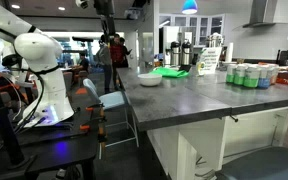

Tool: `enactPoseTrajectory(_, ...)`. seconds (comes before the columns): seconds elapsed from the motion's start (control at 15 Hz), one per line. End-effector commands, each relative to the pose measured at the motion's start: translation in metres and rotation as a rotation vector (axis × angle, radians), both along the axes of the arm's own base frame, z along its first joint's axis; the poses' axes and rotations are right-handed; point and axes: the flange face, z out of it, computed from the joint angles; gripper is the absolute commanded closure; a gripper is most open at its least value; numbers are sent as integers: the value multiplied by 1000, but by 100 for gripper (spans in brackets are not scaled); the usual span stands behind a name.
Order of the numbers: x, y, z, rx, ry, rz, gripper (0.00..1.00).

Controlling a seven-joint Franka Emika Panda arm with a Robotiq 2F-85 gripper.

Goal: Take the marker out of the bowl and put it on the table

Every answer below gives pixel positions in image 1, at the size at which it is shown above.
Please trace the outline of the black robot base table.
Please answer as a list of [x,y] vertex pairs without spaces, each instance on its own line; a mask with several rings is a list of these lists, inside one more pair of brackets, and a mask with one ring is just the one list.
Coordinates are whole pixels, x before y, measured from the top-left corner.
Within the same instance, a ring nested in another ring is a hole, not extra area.
[[[98,149],[97,122],[91,119],[96,114],[86,110],[89,105],[79,103],[72,119],[71,129],[60,129],[58,125],[33,128],[18,136],[25,157],[21,165],[12,165],[0,137],[0,180],[36,180],[47,171],[65,169],[73,165],[82,166],[84,180],[95,180],[94,160]],[[82,131],[80,125],[90,125]]]

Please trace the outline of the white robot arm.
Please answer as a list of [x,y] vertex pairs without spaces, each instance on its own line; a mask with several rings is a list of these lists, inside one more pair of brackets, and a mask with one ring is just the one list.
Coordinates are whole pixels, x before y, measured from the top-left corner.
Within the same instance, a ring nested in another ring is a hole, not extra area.
[[72,117],[74,111],[57,63],[62,54],[60,43],[1,5],[0,38],[13,45],[15,54],[23,58],[28,70],[39,80],[38,98],[24,110],[19,125],[51,126]]

